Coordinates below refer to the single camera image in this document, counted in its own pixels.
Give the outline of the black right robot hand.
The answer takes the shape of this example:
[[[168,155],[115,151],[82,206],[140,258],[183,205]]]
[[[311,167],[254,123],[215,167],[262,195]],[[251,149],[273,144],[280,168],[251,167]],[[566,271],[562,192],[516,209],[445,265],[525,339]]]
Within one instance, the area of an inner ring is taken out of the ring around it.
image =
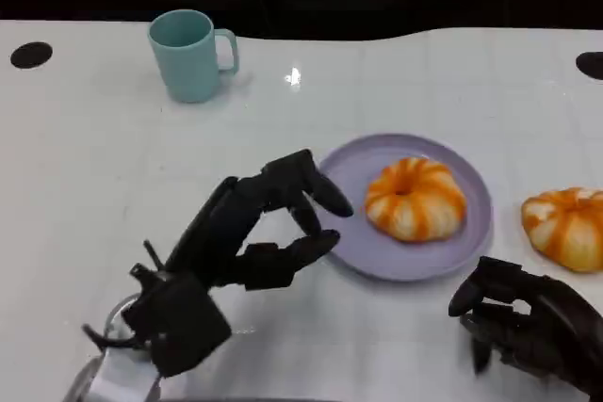
[[[454,293],[448,315],[471,336],[477,376],[497,351],[506,365],[602,399],[602,315],[565,282],[482,256]]]

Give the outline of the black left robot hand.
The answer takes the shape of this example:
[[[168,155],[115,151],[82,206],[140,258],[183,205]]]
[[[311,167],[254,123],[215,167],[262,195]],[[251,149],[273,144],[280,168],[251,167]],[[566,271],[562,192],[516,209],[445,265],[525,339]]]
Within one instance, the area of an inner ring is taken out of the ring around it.
[[[307,149],[267,163],[252,177],[228,177],[188,225],[166,269],[191,272],[207,289],[230,284],[249,291],[287,287],[298,271],[329,253],[340,239],[338,231],[322,229],[315,204],[338,217],[353,214],[348,199],[318,170]],[[246,244],[260,217],[280,209],[287,210],[304,236],[285,248]]]

